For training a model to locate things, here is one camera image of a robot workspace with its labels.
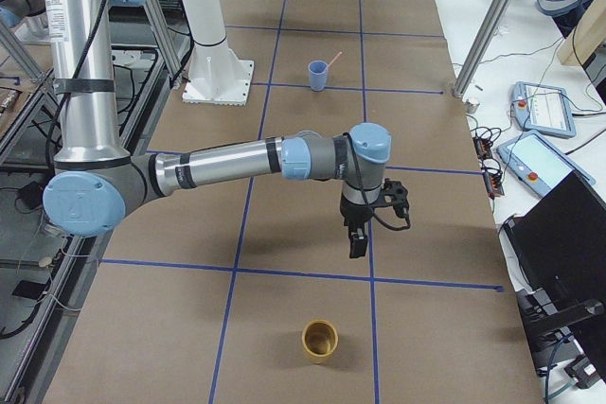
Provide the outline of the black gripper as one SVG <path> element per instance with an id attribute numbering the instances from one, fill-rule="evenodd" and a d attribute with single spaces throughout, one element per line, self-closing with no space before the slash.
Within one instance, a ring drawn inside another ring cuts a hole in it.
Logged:
<path id="1" fill-rule="evenodd" d="M 340 213 L 348 228 L 349 257 L 365 257 L 367 250 L 366 224 L 373 217 L 373 209 L 367 204 L 356 204 L 349 200 L 340 201 Z"/>

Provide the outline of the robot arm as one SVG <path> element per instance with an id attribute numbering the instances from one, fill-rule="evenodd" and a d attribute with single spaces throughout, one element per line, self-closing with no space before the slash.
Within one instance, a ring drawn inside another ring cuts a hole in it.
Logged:
<path id="1" fill-rule="evenodd" d="M 96 237 L 177 190 L 271 173 L 342 182 L 340 211 L 354 258 L 365 255 L 365 227 L 379 209 L 390 207 L 408 218 L 406 190 L 384 177 L 390 133 L 375 123 L 334 137 L 305 131 L 174 156 L 131 155 L 118 137 L 111 1 L 43 1 L 59 101 L 52 123 L 62 134 L 61 150 L 52 158 L 55 174 L 43 195 L 54 224 L 69 234 Z"/>

